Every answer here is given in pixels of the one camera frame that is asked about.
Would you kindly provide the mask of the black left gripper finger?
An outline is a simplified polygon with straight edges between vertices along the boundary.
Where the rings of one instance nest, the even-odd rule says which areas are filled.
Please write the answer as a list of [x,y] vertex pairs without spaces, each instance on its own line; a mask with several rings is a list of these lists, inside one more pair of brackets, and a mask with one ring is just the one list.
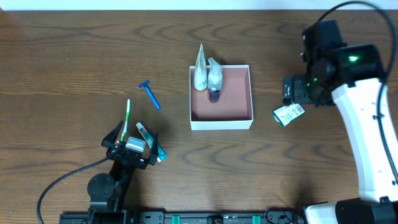
[[150,149],[150,154],[149,154],[149,164],[154,165],[157,162],[158,156],[159,156],[159,150],[158,150],[158,133],[156,133],[152,146]]
[[107,134],[103,138],[101,145],[102,146],[113,146],[116,141],[116,138],[118,137],[118,135],[120,133],[122,125],[123,125],[123,121],[120,121],[119,124],[109,134]]

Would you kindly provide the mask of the teal toothpaste tube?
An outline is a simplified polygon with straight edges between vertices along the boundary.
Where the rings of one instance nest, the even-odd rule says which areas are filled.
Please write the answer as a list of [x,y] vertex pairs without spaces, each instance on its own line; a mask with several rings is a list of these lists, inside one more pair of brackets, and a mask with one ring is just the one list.
[[[148,146],[152,147],[154,142],[154,137],[151,135],[151,133],[148,132],[146,127],[141,122],[138,122],[136,124],[136,127],[140,132],[141,136],[144,138],[145,142],[148,144]],[[162,149],[160,145],[158,145],[158,154],[159,154],[157,159],[158,162],[162,162],[168,157],[167,153]]]

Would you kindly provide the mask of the green white soap packet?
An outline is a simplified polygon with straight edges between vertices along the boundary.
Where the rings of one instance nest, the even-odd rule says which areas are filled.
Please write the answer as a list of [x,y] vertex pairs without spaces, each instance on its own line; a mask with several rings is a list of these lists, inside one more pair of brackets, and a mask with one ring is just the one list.
[[285,127],[304,113],[304,109],[299,104],[291,104],[274,110],[272,115],[282,127]]

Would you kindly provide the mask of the blue disposable razor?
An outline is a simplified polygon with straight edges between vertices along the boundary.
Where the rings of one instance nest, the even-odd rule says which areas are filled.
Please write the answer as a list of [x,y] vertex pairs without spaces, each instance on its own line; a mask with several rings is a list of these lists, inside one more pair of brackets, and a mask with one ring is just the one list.
[[149,84],[150,84],[150,80],[146,80],[143,83],[139,84],[139,88],[144,88],[149,96],[149,98],[151,99],[152,103],[154,104],[155,108],[157,110],[160,110],[160,104],[157,101],[155,95],[153,94],[153,92],[151,91],[151,89],[149,88]]

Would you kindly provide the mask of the white lotion tube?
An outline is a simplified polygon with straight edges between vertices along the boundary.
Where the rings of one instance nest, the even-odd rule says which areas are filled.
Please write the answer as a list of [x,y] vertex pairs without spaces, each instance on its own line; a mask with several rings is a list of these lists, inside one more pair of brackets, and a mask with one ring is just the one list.
[[195,63],[195,71],[193,76],[194,88],[198,91],[203,91],[207,89],[208,84],[208,73],[206,67],[206,58],[203,50],[203,44],[200,44],[200,49],[198,51],[197,60]]

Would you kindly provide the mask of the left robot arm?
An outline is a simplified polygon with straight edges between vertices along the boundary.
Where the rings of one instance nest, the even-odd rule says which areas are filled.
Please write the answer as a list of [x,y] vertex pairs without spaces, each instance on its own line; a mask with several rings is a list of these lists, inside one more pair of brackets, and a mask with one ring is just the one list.
[[106,159],[113,161],[113,166],[108,173],[93,176],[87,186],[90,196],[88,218],[83,223],[137,223],[137,213],[125,209],[124,201],[127,190],[136,169],[144,170],[147,165],[154,165],[159,156],[157,138],[150,149],[147,158],[142,156],[142,151],[128,146],[127,142],[116,138],[122,128],[121,121],[109,134],[101,145],[107,149]]

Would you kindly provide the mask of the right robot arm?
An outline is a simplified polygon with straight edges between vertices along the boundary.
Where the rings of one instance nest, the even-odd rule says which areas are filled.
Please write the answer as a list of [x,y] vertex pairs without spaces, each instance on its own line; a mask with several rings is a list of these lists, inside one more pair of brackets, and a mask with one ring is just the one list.
[[358,172],[359,197],[254,213],[165,213],[164,223],[396,223],[397,137],[387,101],[389,68],[371,44],[349,46],[335,21],[302,32],[303,76],[284,79],[281,112],[293,120],[302,104],[335,105],[343,118]]

